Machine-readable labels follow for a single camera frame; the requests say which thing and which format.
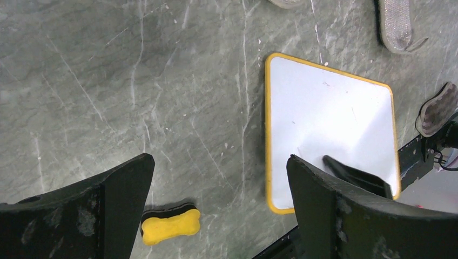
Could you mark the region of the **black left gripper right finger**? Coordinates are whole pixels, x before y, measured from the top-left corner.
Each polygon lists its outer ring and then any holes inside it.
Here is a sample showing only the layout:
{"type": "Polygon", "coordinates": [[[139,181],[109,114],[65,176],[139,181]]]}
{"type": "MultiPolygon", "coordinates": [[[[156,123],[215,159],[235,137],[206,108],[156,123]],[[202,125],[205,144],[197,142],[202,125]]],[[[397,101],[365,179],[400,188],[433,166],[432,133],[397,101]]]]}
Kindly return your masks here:
{"type": "Polygon", "coordinates": [[[457,215],[370,193],[291,155],[286,164],[307,258],[457,258],[457,215]]]}

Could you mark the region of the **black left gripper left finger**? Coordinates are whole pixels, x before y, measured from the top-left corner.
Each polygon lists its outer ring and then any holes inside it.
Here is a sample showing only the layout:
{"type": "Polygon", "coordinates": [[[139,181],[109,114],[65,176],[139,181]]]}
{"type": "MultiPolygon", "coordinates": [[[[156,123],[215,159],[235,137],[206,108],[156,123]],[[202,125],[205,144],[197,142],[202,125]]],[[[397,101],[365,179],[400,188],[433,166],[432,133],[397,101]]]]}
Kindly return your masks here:
{"type": "Polygon", "coordinates": [[[60,189],[1,204],[1,258],[129,258],[154,166],[143,153],[60,189]]]}

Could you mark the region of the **yellow framed whiteboard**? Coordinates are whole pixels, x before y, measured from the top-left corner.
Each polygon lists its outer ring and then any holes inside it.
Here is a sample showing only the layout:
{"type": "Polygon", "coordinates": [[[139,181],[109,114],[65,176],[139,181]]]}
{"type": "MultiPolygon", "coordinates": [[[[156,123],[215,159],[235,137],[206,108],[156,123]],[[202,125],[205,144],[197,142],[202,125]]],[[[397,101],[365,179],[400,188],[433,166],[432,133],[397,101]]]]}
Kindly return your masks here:
{"type": "Polygon", "coordinates": [[[398,149],[388,85],[279,52],[266,58],[266,202],[272,212],[294,212],[286,170],[293,154],[320,169],[328,155],[375,175],[397,199],[398,149]]]}

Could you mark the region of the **grey blue scrubbing sponge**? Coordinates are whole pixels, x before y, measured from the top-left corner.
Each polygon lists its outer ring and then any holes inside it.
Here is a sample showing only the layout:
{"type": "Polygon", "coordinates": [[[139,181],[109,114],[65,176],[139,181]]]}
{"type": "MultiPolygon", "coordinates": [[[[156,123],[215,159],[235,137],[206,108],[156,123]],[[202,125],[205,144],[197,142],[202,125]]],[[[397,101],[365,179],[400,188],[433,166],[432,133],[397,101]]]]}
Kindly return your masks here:
{"type": "Polygon", "coordinates": [[[410,0],[380,0],[376,3],[379,35],[388,51],[412,54],[428,42],[428,37],[415,36],[410,0]]]}

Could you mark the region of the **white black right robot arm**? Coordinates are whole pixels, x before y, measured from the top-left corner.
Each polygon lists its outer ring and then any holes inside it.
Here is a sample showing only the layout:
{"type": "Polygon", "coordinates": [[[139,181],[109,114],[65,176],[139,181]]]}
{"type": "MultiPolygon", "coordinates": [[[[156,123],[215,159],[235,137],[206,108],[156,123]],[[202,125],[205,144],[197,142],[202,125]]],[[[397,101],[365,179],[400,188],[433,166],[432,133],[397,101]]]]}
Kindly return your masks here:
{"type": "Polygon", "coordinates": [[[428,161],[445,148],[457,149],[457,112],[433,136],[422,140],[423,161],[428,161]]]}

